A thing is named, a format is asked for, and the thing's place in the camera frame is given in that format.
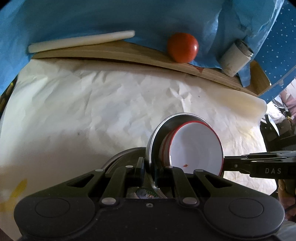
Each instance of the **white jar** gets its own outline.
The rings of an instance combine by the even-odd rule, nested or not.
[[[226,75],[233,77],[250,61],[253,54],[250,47],[238,39],[221,57],[219,64]]]

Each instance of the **tomato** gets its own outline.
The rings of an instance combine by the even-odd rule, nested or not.
[[[191,34],[176,33],[168,40],[168,54],[177,63],[188,63],[197,55],[198,42]]]

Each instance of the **yellow stain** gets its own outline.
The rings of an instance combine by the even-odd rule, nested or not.
[[[9,196],[9,199],[6,202],[0,203],[0,212],[13,212],[16,204],[17,204],[17,198],[23,193],[23,191],[27,187],[27,179],[22,180],[17,187],[12,191],[12,193]]]

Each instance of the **human hand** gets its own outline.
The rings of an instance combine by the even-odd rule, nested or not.
[[[279,194],[279,201],[283,205],[284,209],[295,204],[295,196],[286,191],[286,184],[284,180],[281,180],[281,179],[279,180],[278,194]],[[286,219],[289,220],[292,216],[295,216],[295,215],[296,215],[296,207],[286,212],[285,217]]]

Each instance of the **metal lid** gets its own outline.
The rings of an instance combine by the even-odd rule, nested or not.
[[[251,58],[254,55],[253,50],[244,41],[238,39],[235,41],[235,45],[248,58]]]

